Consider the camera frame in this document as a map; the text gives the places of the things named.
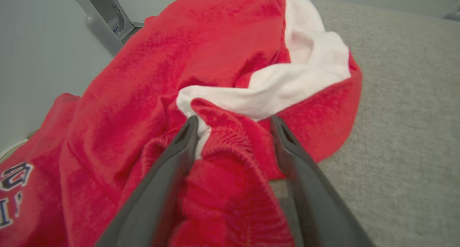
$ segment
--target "red sweatshirt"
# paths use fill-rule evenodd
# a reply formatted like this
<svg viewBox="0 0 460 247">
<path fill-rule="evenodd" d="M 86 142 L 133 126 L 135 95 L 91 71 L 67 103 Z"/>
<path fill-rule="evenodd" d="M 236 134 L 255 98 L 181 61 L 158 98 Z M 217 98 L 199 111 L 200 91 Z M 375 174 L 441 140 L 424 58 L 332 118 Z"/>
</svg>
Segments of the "red sweatshirt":
<svg viewBox="0 0 460 247">
<path fill-rule="evenodd" d="M 309 0 L 178 0 L 0 164 L 1 246 L 90 246 L 189 116 L 172 246 L 291 246 L 268 181 L 281 116 L 317 162 L 347 138 L 361 73 Z"/>
</svg>

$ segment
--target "white fabric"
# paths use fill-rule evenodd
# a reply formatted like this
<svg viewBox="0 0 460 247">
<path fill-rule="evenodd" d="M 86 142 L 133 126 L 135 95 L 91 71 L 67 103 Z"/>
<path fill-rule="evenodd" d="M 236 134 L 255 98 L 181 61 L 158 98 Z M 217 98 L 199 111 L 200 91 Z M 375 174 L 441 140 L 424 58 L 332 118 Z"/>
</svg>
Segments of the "white fabric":
<svg viewBox="0 0 460 247">
<path fill-rule="evenodd" d="M 325 32 L 311 1 L 286 0 L 285 18 L 285 44 L 291 64 L 274 64 L 254 72 L 248 88 L 183 88 L 176 99 L 179 110 L 187 118 L 197 115 L 190 103 L 203 98 L 224 110 L 260 121 L 351 76 L 348 47 L 336 33 Z M 210 133 L 210 126 L 199 117 L 197 159 Z"/>
</svg>

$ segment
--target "red hoodie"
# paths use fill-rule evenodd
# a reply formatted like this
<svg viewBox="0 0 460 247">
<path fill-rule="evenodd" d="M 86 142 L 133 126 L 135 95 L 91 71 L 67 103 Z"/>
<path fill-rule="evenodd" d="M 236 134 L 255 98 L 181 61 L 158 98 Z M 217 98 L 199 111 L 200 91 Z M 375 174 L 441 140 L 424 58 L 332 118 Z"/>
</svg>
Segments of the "red hoodie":
<svg viewBox="0 0 460 247">
<path fill-rule="evenodd" d="M 268 181 L 281 116 L 316 162 L 351 131 L 362 75 L 309 0 L 178 0 L 0 164 L 0 245 L 90 246 L 192 115 L 172 246 L 291 246 Z"/>
</svg>

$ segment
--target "red fabric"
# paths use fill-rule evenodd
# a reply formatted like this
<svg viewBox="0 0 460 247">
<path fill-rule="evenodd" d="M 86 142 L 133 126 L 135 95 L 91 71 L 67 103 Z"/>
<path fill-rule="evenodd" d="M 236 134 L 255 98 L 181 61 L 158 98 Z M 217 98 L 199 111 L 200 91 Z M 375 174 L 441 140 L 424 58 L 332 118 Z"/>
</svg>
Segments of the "red fabric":
<svg viewBox="0 0 460 247">
<path fill-rule="evenodd" d="M 254 71 L 290 61 L 284 10 L 285 0 L 178 0 L 148 18 L 81 99 L 57 98 L 39 131 L 0 165 L 33 167 L 18 174 L 27 183 L 0 190 L 12 221 L 0 245 L 93 245 L 185 123 L 180 89 L 245 88 Z M 351 56 L 350 72 L 278 113 L 317 162 L 350 133 L 362 79 Z M 212 132 L 184 184 L 185 219 L 170 244 L 291 246 L 268 185 L 282 178 L 268 119 L 256 123 L 202 99 L 192 108 Z"/>
</svg>

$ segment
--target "white cable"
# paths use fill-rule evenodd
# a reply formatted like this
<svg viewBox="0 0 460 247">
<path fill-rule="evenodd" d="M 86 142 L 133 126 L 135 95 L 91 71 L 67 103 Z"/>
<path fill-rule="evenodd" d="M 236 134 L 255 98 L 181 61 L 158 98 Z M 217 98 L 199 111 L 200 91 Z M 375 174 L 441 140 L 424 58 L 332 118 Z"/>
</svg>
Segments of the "white cable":
<svg viewBox="0 0 460 247">
<path fill-rule="evenodd" d="M 5 151 L 0 154 L 0 164 L 5 161 L 10 155 L 18 149 L 18 147 L 22 146 L 28 141 L 28 139 L 24 139 L 23 141 L 17 142 L 16 144 L 8 147 Z"/>
</svg>

